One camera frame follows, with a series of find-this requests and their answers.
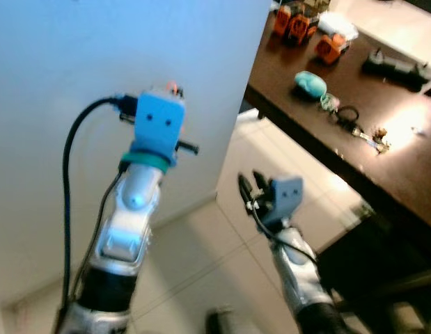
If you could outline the key bunch with teal plush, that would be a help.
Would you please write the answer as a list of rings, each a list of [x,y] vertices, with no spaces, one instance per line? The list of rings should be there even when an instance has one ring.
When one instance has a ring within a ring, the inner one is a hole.
[[[365,143],[374,148],[377,154],[384,154],[390,149],[390,143],[384,140],[387,131],[379,128],[373,134],[365,132],[363,127],[358,123],[361,114],[358,108],[352,105],[343,105],[340,100],[329,92],[324,79],[307,70],[302,70],[295,74],[295,91],[301,92],[302,95],[313,98],[320,103],[320,108],[326,111],[333,118],[336,125],[342,128],[351,136],[361,138]]]

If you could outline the dark wooden table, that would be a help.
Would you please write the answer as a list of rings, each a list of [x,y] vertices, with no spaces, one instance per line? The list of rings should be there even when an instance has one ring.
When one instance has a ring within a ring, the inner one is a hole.
[[[244,98],[377,212],[431,229],[431,97],[361,69],[377,49],[391,58],[409,57],[364,32],[337,64],[324,65],[314,44],[294,47],[279,39],[273,21],[268,13]],[[389,150],[379,153],[342,130],[317,102],[301,98],[294,78],[304,70],[324,79],[340,104],[357,108],[366,132],[387,131]]]

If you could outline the dark chair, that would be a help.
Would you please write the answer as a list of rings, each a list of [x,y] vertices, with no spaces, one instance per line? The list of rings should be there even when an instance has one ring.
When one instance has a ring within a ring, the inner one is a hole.
[[[365,205],[353,214],[355,226],[318,254],[324,286],[369,334],[396,334],[394,303],[409,303],[431,334],[431,227],[389,220]]]

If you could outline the white crumpled cloth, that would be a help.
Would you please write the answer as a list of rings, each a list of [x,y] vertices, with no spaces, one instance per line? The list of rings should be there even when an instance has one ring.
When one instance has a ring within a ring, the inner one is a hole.
[[[346,41],[355,40],[359,36],[359,31],[351,20],[345,18],[343,14],[329,10],[318,16],[318,29],[327,35],[339,34]]]

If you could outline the black power tool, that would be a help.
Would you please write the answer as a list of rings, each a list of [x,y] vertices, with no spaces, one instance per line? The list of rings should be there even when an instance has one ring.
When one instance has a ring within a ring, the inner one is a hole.
[[[428,65],[407,63],[399,58],[386,56],[381,49],[371,51],[361,66],[361,70],[369,75],[390,79],[410,91],[420,92],[431,83],[431,71]]]

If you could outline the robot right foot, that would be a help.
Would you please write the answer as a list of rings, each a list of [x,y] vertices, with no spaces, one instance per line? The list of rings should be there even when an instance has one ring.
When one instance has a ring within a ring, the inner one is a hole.
[[[394,303],[389,317],[396,334],[428,334],[428,326],[409,303]]]

